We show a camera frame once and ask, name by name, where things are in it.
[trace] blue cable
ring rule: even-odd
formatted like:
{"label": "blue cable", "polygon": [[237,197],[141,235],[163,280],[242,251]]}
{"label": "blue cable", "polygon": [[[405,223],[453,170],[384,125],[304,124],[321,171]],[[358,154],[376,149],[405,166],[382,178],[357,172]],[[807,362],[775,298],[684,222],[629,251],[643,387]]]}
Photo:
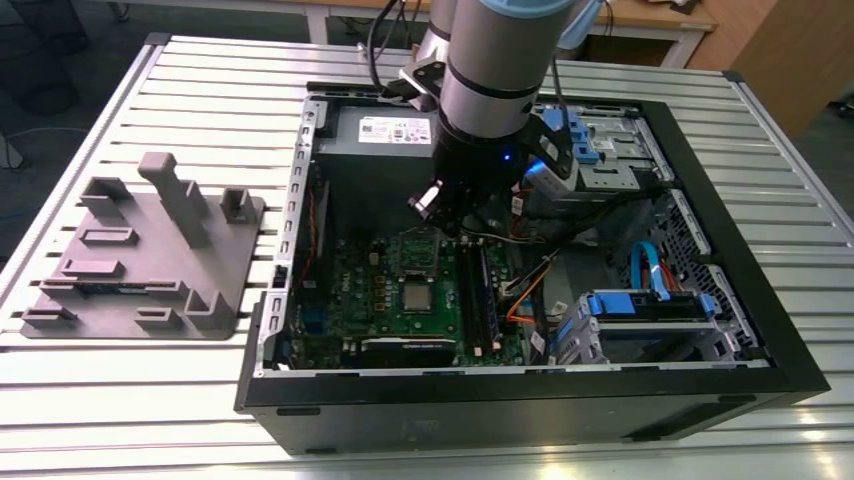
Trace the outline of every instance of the blue cable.
{"label": "blue cable", "polygon": [[655,245],[647,240],[641,240],[631,247],[631,288],[643,288],[643,282],[640,280],[640,255],[645,255],[645,260],[649,264],[649,285],[657,297],[667,301],[669,300],[669,292],[664,286],[664,277],[661,275],[661,267],[657,264],[657,251]]}

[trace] wooden desk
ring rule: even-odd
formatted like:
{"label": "wooden desk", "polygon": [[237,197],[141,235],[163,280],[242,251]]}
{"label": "wooden desk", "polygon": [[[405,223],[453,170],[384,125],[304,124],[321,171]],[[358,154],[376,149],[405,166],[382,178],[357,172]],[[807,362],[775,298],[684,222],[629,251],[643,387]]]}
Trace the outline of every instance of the wooden desk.
{"label": "wooden desk", "polygon": [[[425,22],[432,2],[422,0],[417,21]],[[173,5],[180,7],[221,8],[228,10],[250,10],[260,12],[298,13],[305,15],[310,43],[326,45],[328,17],[373,18],[385,5],[385,0],[129,0],[126,3]],[[413,8],[416,0],[406,1]],[[661,67],[683,68],[699,45],[705,32],[711,32],[716,23],[701,5],[691,15],[681,15],[669,10],[667,4],[649,4],[645,0],[615,0],[613,32],[615,37],[645,38],[672,42]],[[604,33],[607,11],[601,8],[593,35]]]}
{"label": "wooden desk", "polygon": [[[385,0],[273,0],[277,3],[301,3],[305,6],[310,42],[328,43],[325,33],[325,18],[362,17],[373,18],[385,5]],[[422,0],[421,11],[429,11],[433,1]],[[414,7],[414,0],[408,0],[408,8]],[[616,0],[613,8],[613,32],[616,37],[668,40],[672,42],[661,67],[683,68],[699,45],[705,32],[717,26],[713,18],[701,5],[697,5],[691,15],[683,15],[669,9],[668,4],[648,3],[645,0]],[[603,7],[592,29],[593,35],[604,34],[607,25],[607,9]]]}

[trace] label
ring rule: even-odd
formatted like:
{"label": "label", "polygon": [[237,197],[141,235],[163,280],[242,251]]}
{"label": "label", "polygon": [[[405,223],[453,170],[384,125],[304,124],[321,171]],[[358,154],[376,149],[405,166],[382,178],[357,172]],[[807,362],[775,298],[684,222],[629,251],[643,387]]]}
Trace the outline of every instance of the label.
{"label": "label", "polygon": [[613,142],[609,140],[593,140],[592,148],[597,150],[613,150]]}
{"label": "label", "polygon": [[542,340],[542,337],[540,337],[538,333],[536,332],[530,334],[530,345],[540,355],[545,353],[545,340]]}
{"label": "label", "polygon": [[362,117],[358,120],[358,143],[429,145],[429,119]]}
{"label": "label", "polygon": [[518,197],[512,197],[512,200],[509,201],[509,211],[512,212],[513,215],[521,215],[521,207],[524,206],[524,200],[521,200]]}

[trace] slotted aluminum work surface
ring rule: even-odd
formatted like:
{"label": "slotted aluminum work surface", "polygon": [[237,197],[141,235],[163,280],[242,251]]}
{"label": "slotted aluminum work surface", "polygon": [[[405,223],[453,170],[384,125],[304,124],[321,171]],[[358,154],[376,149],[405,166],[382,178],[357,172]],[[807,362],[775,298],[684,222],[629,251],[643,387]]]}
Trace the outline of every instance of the slotted aluminum work surface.
{"label": "slotted aluminum work surface", "polygon": [[[386,51],[380,75],[394,76],[406,59]],[[233,413],[305,82],[365,83],[365,75],[348,47],[171,37],[165,46],[142,48],[0,276],[0,476],[851,478],[848,220],[749,91],[711,72],[565,63],[560,76],[569,94],[669,104],[831,392],[677,442],[313,459],[288,458],[250,417]],[[549,80],[542,89],[550,91]],[[79,190],[98,175],[145,191],[135,162],[146,150],[174,154],[178,176],[194,179],[202,193],[245,186],[266,202],[237,334],[221,342],[29,340],[19,312],[38,296],[30,282],[53,271],[82,217]]]}

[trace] power supply label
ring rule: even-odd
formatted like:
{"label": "power supply label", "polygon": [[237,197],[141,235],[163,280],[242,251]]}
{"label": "power supply label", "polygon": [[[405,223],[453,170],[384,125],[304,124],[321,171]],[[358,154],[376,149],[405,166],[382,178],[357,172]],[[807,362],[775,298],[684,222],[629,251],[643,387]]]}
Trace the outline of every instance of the power supply label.
{"label": "power supply label", "polygon": [[429,119],[362,117],[358,120],[358,143],[429,145]]}

